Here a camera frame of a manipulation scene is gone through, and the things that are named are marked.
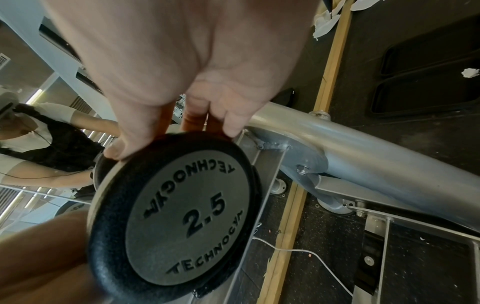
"hand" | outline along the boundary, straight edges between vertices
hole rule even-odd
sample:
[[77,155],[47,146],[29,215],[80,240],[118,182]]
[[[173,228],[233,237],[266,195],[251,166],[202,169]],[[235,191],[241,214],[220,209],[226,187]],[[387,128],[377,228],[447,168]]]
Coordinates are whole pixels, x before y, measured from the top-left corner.
[[45,0],[110,101],[122,159],[165,133],[186,92],[182,129],[234,137],[290,75],[318,0]]

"black vest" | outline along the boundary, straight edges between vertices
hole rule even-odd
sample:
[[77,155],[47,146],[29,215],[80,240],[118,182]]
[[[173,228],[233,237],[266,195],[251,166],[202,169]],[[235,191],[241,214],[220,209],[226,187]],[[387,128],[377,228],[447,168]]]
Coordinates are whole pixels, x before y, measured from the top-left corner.
[[1,154],[64,172],[85,171],[94,167],[94,159],[103,150],[103,146],[92,141],[84,132],[67,123],[41,115],[32,106],[20,104],[14,111],[45,123],[52,141],[46,148],[26,152],[0,148]]

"black tray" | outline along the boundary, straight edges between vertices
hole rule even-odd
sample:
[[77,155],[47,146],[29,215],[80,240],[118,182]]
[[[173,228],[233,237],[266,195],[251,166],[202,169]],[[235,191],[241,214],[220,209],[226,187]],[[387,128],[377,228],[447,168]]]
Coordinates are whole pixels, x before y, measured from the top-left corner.
[[480,16],[474,16],[391,46],[383,56],[380,72],[393,76],[479,50]]
[[463,77],[466,68],[480,69],[480,57],[389,78],[377,86],[369,115],[384,118],[472,106],[480,101],[480,76]]

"dumbbell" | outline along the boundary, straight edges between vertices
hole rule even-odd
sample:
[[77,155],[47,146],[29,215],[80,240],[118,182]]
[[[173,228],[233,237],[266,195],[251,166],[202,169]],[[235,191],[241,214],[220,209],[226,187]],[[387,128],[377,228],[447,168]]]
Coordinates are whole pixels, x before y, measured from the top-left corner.
[[125,161],[100,158],[93,178],[88,259],[113,297],[202,297],[238,268],[262,194],[255,168],[232,141],[165,135]]

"wooden strip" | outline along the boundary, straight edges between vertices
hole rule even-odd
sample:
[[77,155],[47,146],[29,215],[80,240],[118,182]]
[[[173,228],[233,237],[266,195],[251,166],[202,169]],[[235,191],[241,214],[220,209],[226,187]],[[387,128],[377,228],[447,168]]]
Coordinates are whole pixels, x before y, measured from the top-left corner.
[[347,35],[350,28],[350,21],[352,20],[352,12],[350,7],[354,0],[347,0],[341,11],[340,20],[338,21],[335,37],[331,45],[328,61],[326,62],[325,71],[323,72],[323,79],[321,81],[320,90],[315,101],[314,111],[324,110],[328,111],[330,102],[334,94],[335,82],[339,74],[340,62],[347,41]]
[[[338,21],[335,37],[323,73],[323,79],[313,108],[314,111],[324,110],[328,112],[329,110],[352,18],[350,7],[354,1],[346,0],[341,11],[340,20]],[[306,197],[307,192],[296,183],[293,183],[278,228],[280,232],[275,242],[277,248],[293,248]],[[290,262],[290,255],[291,252],[275,250],[266,268],[265,279],[263,280],[257,304],[277,304],[279,302]]]

